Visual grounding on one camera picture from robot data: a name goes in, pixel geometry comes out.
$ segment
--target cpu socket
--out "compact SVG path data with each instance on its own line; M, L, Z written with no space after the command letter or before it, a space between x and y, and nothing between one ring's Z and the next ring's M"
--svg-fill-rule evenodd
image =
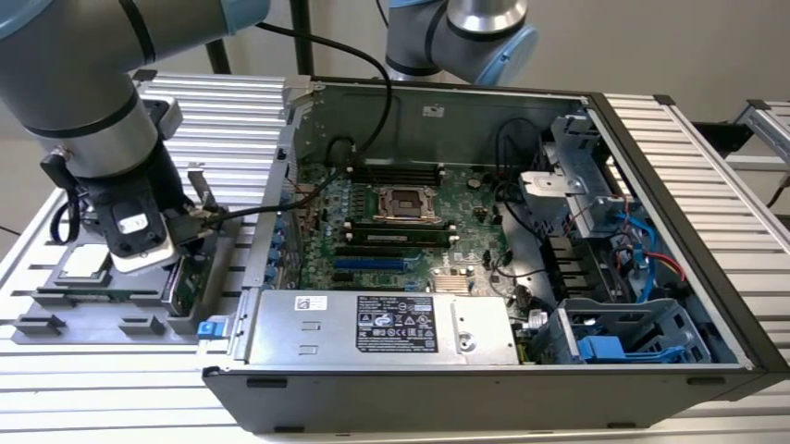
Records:
M436 192L418 187L386 187L379 190L378 220L434 224L442 219L434 210Z

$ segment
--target psu label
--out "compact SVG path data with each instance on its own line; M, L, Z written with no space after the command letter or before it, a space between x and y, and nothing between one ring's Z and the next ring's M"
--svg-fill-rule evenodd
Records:
M436 353L434 298L358 296L356 348L363 353Z

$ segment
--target motherboard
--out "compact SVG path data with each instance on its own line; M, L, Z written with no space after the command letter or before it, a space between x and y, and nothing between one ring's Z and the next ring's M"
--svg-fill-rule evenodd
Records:
M332 174L301 168L299 192ZM479 168L362 167L300 213L301 289L508 294L491 274L507 244L491 174Z

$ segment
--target sticker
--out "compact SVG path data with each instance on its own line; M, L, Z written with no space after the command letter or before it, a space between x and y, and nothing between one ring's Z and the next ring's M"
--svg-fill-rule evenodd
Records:
M293 310L297 312L325 310L325 296L296 296Z
M406 242L408 241L408 238L406 236L387 236L380 234L370 234L368 241Z
M428 105L422 108L422 116L423 117L444 117L444 106L439 105Z
M436 353L434 298L358 296L356 348L363 353Z

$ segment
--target gray robot arm segment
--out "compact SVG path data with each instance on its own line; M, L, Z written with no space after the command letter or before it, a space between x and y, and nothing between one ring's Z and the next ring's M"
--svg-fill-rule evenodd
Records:
M431 80L444 70L470 83L508 83L536 44L526 12L526 0L391 0L392 77Z

